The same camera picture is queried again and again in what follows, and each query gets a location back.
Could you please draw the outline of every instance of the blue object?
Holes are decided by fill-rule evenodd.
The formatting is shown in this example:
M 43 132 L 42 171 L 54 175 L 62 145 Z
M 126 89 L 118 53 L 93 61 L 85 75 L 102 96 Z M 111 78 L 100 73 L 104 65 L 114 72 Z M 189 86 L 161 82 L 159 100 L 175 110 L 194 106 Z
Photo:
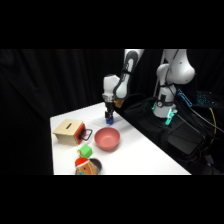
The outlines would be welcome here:
M 110 117 L 109 120 L 106 119 L 106 123 L 109 124 L 109 125 L 112 125 L 114 123 L 114 117 Z
M 191 103 L 191 101 L 186 97 L 186 95 L 180 90 L 180 89 L 178 89 L 178 95 L 180 96 L 180 97 L 182 97 L 182 99 L 185 101 L 185 103 L 189 106 L 189 107 L 192 107 L 193 105 L 192 105 L 192 103 Z

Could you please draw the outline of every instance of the green toy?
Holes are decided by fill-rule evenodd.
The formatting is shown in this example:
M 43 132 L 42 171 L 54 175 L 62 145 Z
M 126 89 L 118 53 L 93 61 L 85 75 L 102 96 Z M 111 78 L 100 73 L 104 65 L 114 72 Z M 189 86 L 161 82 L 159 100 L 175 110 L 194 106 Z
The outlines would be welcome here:
M 84 145 L 80 150 L 78 150 L 79 154 L 82 158 L 88 159 L 92 154 L 92 148 L 90 148 L 88 145 Z

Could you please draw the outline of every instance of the wooden box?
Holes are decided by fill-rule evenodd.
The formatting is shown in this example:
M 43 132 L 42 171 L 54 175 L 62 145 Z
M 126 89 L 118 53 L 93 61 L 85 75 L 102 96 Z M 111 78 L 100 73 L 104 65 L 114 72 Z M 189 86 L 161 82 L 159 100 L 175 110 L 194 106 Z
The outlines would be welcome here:
M 78 146 L 82 139 L 80 133 L 85 130 L 83 121 L 64 120 L 53 132 L 62 145 Z

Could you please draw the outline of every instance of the black background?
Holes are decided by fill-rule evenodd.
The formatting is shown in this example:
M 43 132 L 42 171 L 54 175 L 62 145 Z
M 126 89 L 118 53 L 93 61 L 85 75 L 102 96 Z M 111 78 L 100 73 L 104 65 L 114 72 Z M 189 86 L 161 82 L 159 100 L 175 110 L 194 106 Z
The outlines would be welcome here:
M 153 95 L 162 51 L 145 50 L 132 93 Z M 198 89 L 224 96 L 224 50 L 188 58 Z M 102 102 L 103 78 L 119 76 L 123 60 L 124 49 L 1 49 L 1 173 L 53 174 L 50 117 Z

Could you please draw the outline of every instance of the orange toy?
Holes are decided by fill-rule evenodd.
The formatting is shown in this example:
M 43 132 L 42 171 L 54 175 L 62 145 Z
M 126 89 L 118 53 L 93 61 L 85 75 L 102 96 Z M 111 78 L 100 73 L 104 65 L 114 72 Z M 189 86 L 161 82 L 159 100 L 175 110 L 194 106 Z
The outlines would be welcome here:
M 79 158 L 75 161 L 76 175 L 98 175 L 97 169 L 90 160 Z

